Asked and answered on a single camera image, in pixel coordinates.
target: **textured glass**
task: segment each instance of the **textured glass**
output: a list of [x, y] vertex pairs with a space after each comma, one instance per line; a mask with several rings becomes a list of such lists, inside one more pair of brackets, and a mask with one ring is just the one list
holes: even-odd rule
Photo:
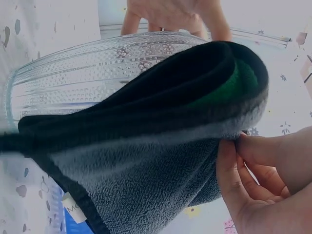
[[184, 33], [143, 33], [45, 56], [9, 79], [6, 118], [14, 126], [23, 116], [69, 114], [88, 108], [170, 55], [203, 43]]

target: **towel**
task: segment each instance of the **towel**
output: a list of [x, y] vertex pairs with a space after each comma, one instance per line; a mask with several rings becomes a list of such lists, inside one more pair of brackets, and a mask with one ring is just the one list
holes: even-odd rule
[[18, 134], [0, 136], [0, 151], [32, 158], [94, 233], [156, 234], [184, 208], [220, 197], [219, 141], [254, 126], [267, 97], [268, 72], [254, 52], [210, 42], [93, 107], [22, 118]]

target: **white tag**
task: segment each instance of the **white tag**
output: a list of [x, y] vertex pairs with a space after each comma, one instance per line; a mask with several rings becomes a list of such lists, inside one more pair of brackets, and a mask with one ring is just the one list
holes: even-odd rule
[[65, 193], [63, 197], [63, 206], [77, 224], [87, 220], [86, 216], [69, 193]]

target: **fleece fabric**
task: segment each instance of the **fleece fabric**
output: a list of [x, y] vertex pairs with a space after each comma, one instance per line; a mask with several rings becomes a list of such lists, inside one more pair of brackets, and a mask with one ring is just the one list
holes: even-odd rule
[[268, 72], [254, 52], [210, 42], [91, 108], [24, 117], [19, 134], [0, 136], [0, 151], [32, 158], [95, 234], [156, 234], [184, 208], [220, 197], [219, 141], [254, 126], [267, 97]]

